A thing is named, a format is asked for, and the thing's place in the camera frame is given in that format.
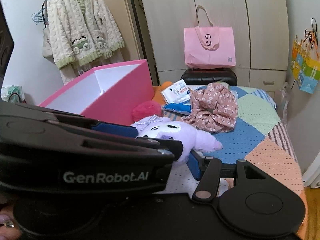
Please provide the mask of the hand with ring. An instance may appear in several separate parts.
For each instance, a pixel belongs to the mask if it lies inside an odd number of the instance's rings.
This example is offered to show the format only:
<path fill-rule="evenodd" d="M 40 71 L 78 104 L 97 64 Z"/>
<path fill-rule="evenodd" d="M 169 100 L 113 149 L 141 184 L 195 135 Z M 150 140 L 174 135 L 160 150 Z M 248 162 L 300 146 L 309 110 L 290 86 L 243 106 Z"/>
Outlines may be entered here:
<path fill-rule="evenodd" d="M 13 215 L 13 206 L 6 206 L 1 209 L 1 227 L 0 239 L 1 240 L 17 240 L 21 237 L 21 232 L 17 226 L 16 220 Z"/>

